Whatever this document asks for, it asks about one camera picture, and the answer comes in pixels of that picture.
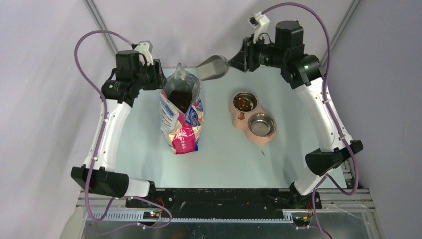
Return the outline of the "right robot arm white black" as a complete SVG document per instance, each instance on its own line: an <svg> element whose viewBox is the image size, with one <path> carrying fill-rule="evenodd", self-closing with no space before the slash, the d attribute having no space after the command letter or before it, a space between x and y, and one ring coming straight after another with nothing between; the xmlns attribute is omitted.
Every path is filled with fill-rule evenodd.
<svg viewBox="0 0 422 239"><path fill-rule="evenodd" d="M250 19L255 32L243 40L241 50L229 60L229 66L242 72L253 72L261 65L278 68L282 78L296 92L308 110L316 130L319 148L305 156L306 168L292 183L289 200L295 208L304 207L309 193L323 177L363 150L338 119L328 91L323 89L319 59L304 53L303 28L297 21L276 24L275 42L265 43L260 36L269 23Z"/></svg>

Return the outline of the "metal food scoop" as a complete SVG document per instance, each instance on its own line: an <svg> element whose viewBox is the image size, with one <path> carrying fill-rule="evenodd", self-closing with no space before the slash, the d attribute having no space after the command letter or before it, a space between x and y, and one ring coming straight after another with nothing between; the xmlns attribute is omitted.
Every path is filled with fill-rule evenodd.
<svg viewBox="0 0 422 239"><path fill-rule="evenodd" d="M200 63L196 70L201 81L224 77L229 71L228 59L222 55L213 55Z"/></svg>

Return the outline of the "colourful pet food bag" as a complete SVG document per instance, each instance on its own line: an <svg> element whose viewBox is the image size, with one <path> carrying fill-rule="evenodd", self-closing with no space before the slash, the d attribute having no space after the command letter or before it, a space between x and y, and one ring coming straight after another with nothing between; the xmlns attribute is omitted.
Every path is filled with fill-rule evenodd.
<svg viewBox="0 0 422 239"><path fill-rule="evenodd" d="M204 122L200 89L199 79L179 63L174 73L166 78L165 86L160 92L161 131L175 154L186 154L198 150L198 141ZM186 113L182 113L168 100L172 91L193 94Z"/></svg>

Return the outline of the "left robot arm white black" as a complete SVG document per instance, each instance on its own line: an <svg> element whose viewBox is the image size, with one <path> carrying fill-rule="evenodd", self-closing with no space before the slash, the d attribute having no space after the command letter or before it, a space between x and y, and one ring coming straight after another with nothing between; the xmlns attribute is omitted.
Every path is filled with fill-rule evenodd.
<svg viewBox="0 0 422 239"><path fill-rule="evenodd" d="M116 172L117 150L125 121L141 90L163 88L165 77L160 61L150 50L123 50L116 54L116 67L102 87L100 119L88 156L81 167L73 167L71 178L92 194L114 198L138 197L145 207L157 202L152 181Z"/></svg>

